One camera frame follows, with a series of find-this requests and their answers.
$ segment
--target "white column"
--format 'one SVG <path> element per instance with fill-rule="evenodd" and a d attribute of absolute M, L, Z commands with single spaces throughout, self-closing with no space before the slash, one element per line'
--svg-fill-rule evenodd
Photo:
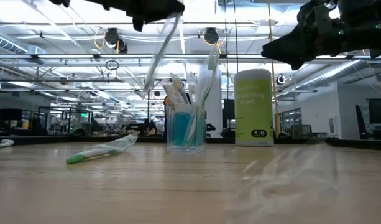
<path fill-rule="evenodd" d="M 215 126 L 215 131 L 210 131 L 211 138 L 220 138 L 222 131 L 222 83 L 221 72 L 217 71 L 214 83 L 205 103 L 207 111 L 207 124 L 211 123 Z"/>

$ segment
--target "person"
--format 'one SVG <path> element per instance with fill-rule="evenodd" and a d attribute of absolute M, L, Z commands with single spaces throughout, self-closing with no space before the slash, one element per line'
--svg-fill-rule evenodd
<path fill-rule="evenodd" d="M 171 105 L 171 100 L 168 96 L 164 98 L 164 113 L 165 113 L 165 119 L 164 119 L 164 137 L 167 137 L 167 126 L 168 126 L 168 109 Z"/>
<path fill-rule="evenodd" d="M 157 126 L 155 125 L 154 121 L 151 121 L 149 123 L 149 133 L 152 133 L 152 131 L 154 130 L 154 134 L 157 134 Z"/>

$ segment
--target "plastic wrapper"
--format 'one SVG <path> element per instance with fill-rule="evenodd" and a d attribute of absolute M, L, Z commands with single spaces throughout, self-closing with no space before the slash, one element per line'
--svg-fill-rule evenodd
<path fill-rule="evenodd" d="M 165 50 L 167 49 L 167 46 L 169 42 L 171 41 L 171 38 L 173 34 L 175 33 L 175 30 L 177 29 L 179 20 L 181 15 L 178 14 L 177 16 L 173 18 L 167 19 L 165 22 L 163 29 L 160 33 L 160 37 L 164 38 L 165 41 L 162 42 L 161 45 L 158 45 L 156 48 L 155 53 L 153 54 L 151 66 L 149 68 L 149 71 L 147 72 L 146 79 L 145 79 L 145 86 L 144 90 L 148 90 L 149 88 L 153 87 L 154 80 L 155 80 L 155 74 L 161 65 L 161 61 L 165 56 Z"/>
<path fill-rule="evenodd" d="M 334 151 L 324 144 L 262 150 L 274 155 L 247 166 L 245 184 L 226 212 L 227 223 L 327 223 L 336 203 Z"/>
<path fill-rule="evenodd" d="M 92 157 L 123 153 L 129 147 L 133 146 L 137 139 L 137 134 L 130 134 L 126 137 L 119 138 L 108 143 L 98 144 L 93 146 L 91 150 L 83 151 L 71 156 L 66 160 L 66 163 L 74 164 Z"/>
<path fill-rule="evenodd" d="M 199 105 L 201 105 L 201 107 L 204 107 L 209 92 L 211 91 L 216 71 L 218 69 L 218 58 L 218 46 L 215 45 L 209 53 L 208 58 L 205 60 L 205 63 L 200 67 L 198 82 L 196 86 L 195 103 L 198 103 Z"/>
<path fill-rule="evenodd" d="M 186 74 L 186 78 L 188 80 L 188 88 L 189 88 L 189 97 L 191 104 L 194 103 L 195 99 L 193 96 L 196 95 L 196 84 L 197 84 L 197 79 L 196 77 L 191 73 L 191 74 Z"/>
<path fill-rule="evenodd" d="M 175 87 L 173 86 L 172 82 L 170 82 L 168 79 L 165 79 L 163 80 L 162 84 L 163 84 L 165 93 L 171 99 L 171 102 L 173 104 L 185 103 L 185 101 L 183 100 L 183 97 L 180 96 L 179 92 L 175 90 Z"/>
<path fill-rule="evenodd" d="M 9 146 L 13 145 L 14 143 L 15 142 L 13 140 L 3 139 L 3 140 L 1 140 L 0 148 L 9 147 Z"/>
<path fill-rule="evenodd" d="M 175 88 L 175 90 L 177 92 L 179 92 L 180 96 L 183 98 L 183 101 L 186 104 L 190 104 L 190 102 L 186 96 L 185 89 L 183 88 L 182 81 L 180 80 L 179 76 L 171 74 L 171 79 L 172 79 L 173 87 Z"/>

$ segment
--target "chair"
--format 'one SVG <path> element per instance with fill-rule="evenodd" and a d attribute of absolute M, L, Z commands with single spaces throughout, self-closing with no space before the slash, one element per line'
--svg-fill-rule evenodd
<path fill-rule="evenodd" d="M 295 139 L 312 138 L 312 126 L 310 126 L 310 125 L 293 125 L 293 126 L 291 126 L 291 136 Z"/>

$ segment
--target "computer monitor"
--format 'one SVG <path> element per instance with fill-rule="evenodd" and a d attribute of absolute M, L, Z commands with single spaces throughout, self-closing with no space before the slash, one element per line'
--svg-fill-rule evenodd
<path fill-rule="evenodd" d="M 1 121 L 21 121 L 22 109 L 1 108 L 0 120 Z"/>
<path fill-rule="evenodd" d="M 381 99 L 369 100 L 370 123 L 381 124 Z"/>
<path fill-rule="evenodd" d="M 223 120 L 234 120 L 235 112 L 234 112 L 234 100 L 232 99 L 224 99 L 223 100 Z"/>

